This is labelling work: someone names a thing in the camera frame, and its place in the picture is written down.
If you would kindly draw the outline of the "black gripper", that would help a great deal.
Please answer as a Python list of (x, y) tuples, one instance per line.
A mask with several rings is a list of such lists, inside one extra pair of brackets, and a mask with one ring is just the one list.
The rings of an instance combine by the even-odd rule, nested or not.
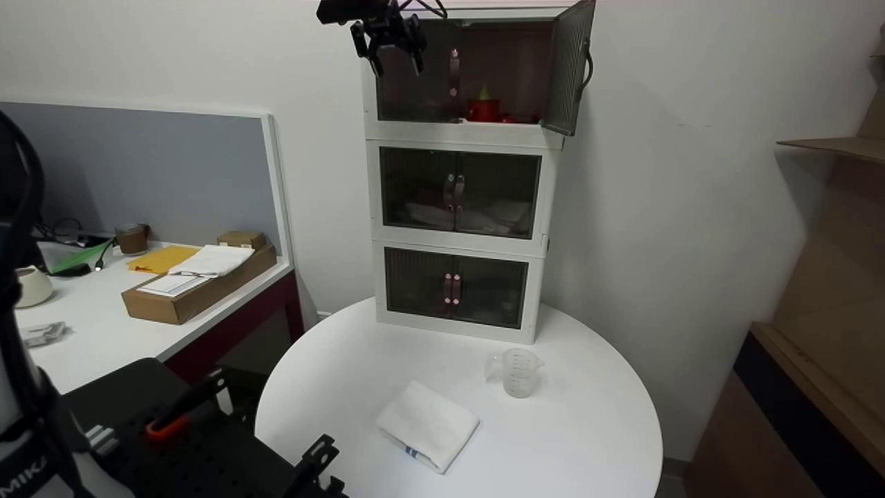
[(361, 58), (365, 58), (377, 77), (384, 74), (379, 47), (367, 31), (403, 33), (402, 51), (413, 58), (416, 72), (423, 72), (426, 36), (417, 19), (403, 16), (403, 0), (320, 0), (316, 16), (320, 25), (351, 25), (351, 43)]

